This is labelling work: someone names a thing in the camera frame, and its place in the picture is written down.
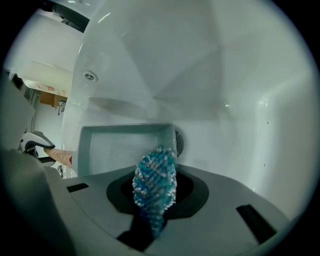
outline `white wall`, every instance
hole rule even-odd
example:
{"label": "white wall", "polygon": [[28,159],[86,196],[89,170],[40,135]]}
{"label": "white wall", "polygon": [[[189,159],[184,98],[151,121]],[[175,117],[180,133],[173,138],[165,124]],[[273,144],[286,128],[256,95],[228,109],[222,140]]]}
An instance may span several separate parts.
{"label": "white wall", "polygon": [[86,125],[172,123],[180,164],[302,213],[318,180],[319,72],[292,24],[263,1],[127,2],[105,2],[85,31],[65,148]]}
{"label": "white wall", "polygon": [[[61,149],[61,127],[63,114],[58,115],[58,108],[53,106],[39,103],[34,114],[34,126],[35,131],[40,131],[46,136],[52,143],[54,143],[56,149]],[[47,157],[48,155],[44,150],[36,146],[36,151],[39,157]],[[61,163],[56,162],[52,167],[56,168],[61,165]]]}
{"label": "white wall", "polygon": [[68,97],[82,38],[80,31],[35,13],[13,42],[3,68],[21,79],[63,90]]}

